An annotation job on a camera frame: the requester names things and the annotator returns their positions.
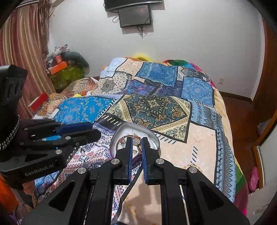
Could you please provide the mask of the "wooden door frame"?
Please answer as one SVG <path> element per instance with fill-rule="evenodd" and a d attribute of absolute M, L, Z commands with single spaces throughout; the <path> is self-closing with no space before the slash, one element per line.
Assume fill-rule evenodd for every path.
<path fill-rule="evenodd" d="M 261 145 L 276 125 L 276 32 L 262 19 L 264 28 L 264 59 L 260 81 L 253 98 L 256 123 L 265 123 L 265 128 L 251 143 L 255 165 L 259 175 L 258 188 L 265 186 L 265 160 L 262 159 Z"/>

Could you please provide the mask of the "large black wall television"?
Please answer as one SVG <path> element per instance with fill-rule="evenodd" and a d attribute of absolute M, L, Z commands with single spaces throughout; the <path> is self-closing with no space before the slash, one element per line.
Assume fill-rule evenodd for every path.
<path fill-rule="evenodd" d="M 105 11 L 141 4 L 162 3 L 163 0 L 104 0 Z"/>

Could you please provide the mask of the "small black wall monitor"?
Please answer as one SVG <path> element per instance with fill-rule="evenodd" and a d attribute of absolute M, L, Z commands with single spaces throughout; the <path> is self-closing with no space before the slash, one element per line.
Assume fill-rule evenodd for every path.
<path fill-rule="evenodd" d="M 149 5 L 125 7 L 118 10 L 120 27 L 143 26 L 152 23 Z"/>

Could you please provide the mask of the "pink croc shoe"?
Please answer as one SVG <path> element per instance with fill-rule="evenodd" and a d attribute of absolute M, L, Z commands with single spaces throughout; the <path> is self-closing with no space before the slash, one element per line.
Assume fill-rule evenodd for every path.
<path fill-rule="evenodd" d="M 255 190 L 257 189 L 258 181 L 259 181 L 258 168 L 254 167 L 251 171 L 251 177 L 248 183 L 248 187 L 251 192 L 255 192 Z"/>

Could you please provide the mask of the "white wall socket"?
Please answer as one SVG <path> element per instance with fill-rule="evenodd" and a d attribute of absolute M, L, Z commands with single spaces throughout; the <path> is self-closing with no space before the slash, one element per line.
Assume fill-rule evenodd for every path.
<path fill-rule="evenodd" d="M 218 83 L 223 84 L 223 82 L 224 82 L 224 79 L 222 77 L 220 77 Z"/>

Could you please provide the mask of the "striped pink curtain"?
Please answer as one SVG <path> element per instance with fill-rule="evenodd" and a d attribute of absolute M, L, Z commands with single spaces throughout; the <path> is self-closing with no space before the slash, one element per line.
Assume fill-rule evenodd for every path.
<path fill-rule="evenodd" d="M 1 28 L 1 65 L 15 65 L 28 71 L 17 112 L 32 117 L 28 105 L 42 93 L 55 92 L 46 74 L 50 1 L 39 1 L 15 9 Z"/>

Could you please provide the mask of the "red flat box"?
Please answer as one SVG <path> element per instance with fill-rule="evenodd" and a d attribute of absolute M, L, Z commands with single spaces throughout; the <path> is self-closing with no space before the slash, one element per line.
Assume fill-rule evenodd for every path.
<path fill-rule="evenodd" d="M 36 97 L 29 105 L 28 107 L 30 110 L 35 114 L 39 110 L 42 109 L 43 104 L 48 101 L 49 95 L 45 92 L 43 92 L 40 96 Z"/>

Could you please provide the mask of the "orange box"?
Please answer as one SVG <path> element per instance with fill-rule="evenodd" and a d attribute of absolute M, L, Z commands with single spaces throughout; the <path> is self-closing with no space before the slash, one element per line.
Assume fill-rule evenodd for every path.
<path fill-rule="evenodd" d="M 63 61 L 60 64 L 57 64 L 56 66 L 49 68 L 50 74 L 54 75 L 54 74 L 58 73 L 59 71 L 65 69 L 67 66 L 68 66 L 67 63 L 65 61 Z"/>

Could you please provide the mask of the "purple heart-shaped tin box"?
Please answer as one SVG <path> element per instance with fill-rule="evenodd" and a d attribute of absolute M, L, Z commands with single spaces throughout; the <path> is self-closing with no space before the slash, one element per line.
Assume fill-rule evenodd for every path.
<path fill-rule="evenodd" d="M 128 137 L 132 138 L 132 162 L 134 164 L 141 160 L 141 142 L 143 137 L 148 139 L 150 148 L 157 150 L 160 155 L 160 141 L 152 131 L 142 126 L 125 122 L 117 129 L 111 139 L 110 153 L 112 158 L 115 158 L 118 150 L 125 148 Z"/>

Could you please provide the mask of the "dark green plush bundle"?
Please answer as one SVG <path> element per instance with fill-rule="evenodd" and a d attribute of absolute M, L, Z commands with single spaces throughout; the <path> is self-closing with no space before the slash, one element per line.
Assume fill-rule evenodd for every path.
<path fill-rule="evenodd" d="M 82 68 L 89 68 L 89 63 L 79 52 L 65 52 L 61 56 L 64 61 L 73 61 Z"/>

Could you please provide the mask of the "green covered side table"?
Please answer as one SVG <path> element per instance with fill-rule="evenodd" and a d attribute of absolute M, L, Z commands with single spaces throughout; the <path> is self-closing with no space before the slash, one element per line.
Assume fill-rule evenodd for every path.
<path fill-rule="evenodd" d="M 62 92 L 72 82 L 84 78 L 84 73 L 79 67 L 68 66 L 52 75 L 50 78 L 55 90 L 57 92 Z"/>

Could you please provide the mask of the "colourful patchwork bed quilt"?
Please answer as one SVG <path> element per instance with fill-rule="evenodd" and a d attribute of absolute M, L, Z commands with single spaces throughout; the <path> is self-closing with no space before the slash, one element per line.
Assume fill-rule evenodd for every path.
<path fill-rule="evenodd" d="M 58 106 L 49 102 L 43 109 L 46 118 L 64 124 L 90 122 L 101 137 L 70 149 L 63 154 L 64 168 L 35 180 L 36 206 L 77 169 L 96 169 L 114 159 L 111 139 L 128 122 L 152 131 L 161 158 L 181 169 L 196 167 L 245 215 L 247 204 L 239 203 L 245 177 L 234 156 L 224 101 L 197 66 L 116 58 L 86 96 Z M 160 186 L 145 183 L 142 153 L 131 164 L 130 183 L 114 186 L 110 224 L 162 224 Z"/>

